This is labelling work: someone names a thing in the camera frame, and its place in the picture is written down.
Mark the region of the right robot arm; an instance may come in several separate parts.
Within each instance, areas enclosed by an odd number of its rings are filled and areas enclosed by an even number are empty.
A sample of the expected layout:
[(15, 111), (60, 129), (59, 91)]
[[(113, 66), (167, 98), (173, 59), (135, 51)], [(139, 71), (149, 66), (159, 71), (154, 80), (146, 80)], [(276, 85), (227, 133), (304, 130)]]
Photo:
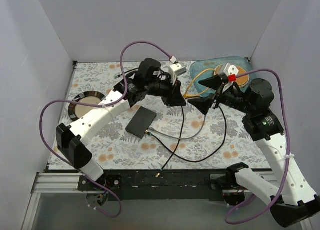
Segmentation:
[(207, 97), (188, 100), (203, 114), (219, 104), (245, 113), (242, 119), (245, 130), (263, 152), (280, 186), (275, 186), (240, 162), (226, 169), (225, 181), (232, 189), (240, 186), (251, 191), (267, 204), (273, 218), (282, 227), (307, 219), (320, 211), (320, 197), (308, 184), (290, 151), (287, 130), (270, 110), (274, 99), (271, 84), (256, 78), (245, 92), (235, 83), (236, 76), (215, 75), (199, 81), (215, 90)]

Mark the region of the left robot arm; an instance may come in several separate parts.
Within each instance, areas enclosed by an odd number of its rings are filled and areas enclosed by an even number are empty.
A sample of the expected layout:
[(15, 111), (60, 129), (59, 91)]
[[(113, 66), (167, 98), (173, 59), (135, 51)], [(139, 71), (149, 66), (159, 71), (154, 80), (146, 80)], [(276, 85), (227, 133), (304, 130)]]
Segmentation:
[(106, 186), (103, 168), (96, 162), (87, 144), (113, 118), (129, 110), (147, 95), (161, 97), (166, 106), (185, 106), (178, 76), (186, 73), (186, 67), (175, 62), (168, 72), (161, 70), (161, 63), (147, 58), (142, 61), (133, 78), (125, 77), (100, 103), (83, 117), (68, 126), (61, 123), (56, 128), (57, 148), (75, 169), (89, 179), (95, 190)]

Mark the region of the black network switch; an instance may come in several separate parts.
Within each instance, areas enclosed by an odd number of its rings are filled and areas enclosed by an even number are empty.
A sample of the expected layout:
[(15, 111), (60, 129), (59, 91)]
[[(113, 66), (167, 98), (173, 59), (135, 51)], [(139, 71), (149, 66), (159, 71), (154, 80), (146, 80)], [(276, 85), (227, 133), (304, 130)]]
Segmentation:
[(156, 116), (156, 112), (140, 107), (126, 126), (125, 130), (142, 139), (145, 131), (150, 127)]

